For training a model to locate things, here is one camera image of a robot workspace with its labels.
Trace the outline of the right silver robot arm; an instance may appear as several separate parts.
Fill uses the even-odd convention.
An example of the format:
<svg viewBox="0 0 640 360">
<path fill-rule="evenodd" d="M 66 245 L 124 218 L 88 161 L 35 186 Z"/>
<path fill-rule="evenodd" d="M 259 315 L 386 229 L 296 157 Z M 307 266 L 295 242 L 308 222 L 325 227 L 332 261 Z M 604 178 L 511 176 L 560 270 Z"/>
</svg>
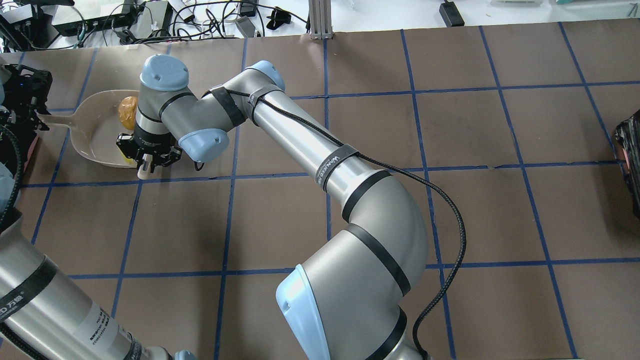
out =
<svg viewBox="0 0 640 360">
<path fill-rule="evenodd" d="M 261 194 L 261 210 L 295 210 L 337 201 L 343 230 L 279 283 L 275 301 L 309 360 L 427 360 L 409 337 L 402 299 L 426 268 L 425 218 L 414 197 L 388 170 L 366 165 L 285 92 L 266 60 L 245 68 L 201 97 L 189 89 L 189 70 L 176 57 L 148 57 L 139 76 L 134 132 L 118 146 L 138 167 L 172 164 L 186 154 L 196 163 L 219 157 L 228 134 L 253 123 L 310 176 L 323 194 Z"/>
</svg>

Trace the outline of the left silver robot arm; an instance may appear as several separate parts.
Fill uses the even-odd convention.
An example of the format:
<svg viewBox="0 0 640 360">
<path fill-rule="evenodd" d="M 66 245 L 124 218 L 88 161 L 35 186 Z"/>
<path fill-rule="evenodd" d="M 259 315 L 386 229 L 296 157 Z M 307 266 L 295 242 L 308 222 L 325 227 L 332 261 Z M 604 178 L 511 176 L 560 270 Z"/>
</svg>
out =
<svg viewBox="0 0 640 360">
<path fill-rule="evenodd" d="M 1 332 L 44 360 L 194 360 L 144 346 L 23 236 L 9 200 L 1 216 Z"/>
</svg>

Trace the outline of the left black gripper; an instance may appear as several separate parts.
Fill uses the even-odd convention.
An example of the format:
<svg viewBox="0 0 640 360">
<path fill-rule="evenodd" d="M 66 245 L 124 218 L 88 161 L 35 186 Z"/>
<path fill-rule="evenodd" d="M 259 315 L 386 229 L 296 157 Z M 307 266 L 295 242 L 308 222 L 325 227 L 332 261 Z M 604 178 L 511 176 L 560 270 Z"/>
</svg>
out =
<svg viewBox="0 0 640 360">
<path fill-rule="evenodd" d="M 18 138 L 20 145 L 30 146 L 39 130 L 50 129 L 39 115 L 50 114 L 46 103 L 53 75 L 23 64 L 3 64 L 0 73 L 1 125 Z"/>
</svg>

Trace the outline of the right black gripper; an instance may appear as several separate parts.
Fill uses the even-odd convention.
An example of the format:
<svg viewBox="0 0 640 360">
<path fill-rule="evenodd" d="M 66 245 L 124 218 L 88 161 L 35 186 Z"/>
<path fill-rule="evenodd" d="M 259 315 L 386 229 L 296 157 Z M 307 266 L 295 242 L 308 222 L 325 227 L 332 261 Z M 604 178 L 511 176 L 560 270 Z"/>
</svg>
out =
<svg viewBox="0 0 640 360">
<path fill-rule="evenodd" d="M 152 155 L 151 171 L 156 167 L 168 167 L 182 158 L 183 150 L 175 144 L 174 136 L 167 132 L 163 134 L 135 131 L 132 134 L 119 133 L 116 145 L 122 155 L 137 162 L 144 154 Z"/>
</svg>

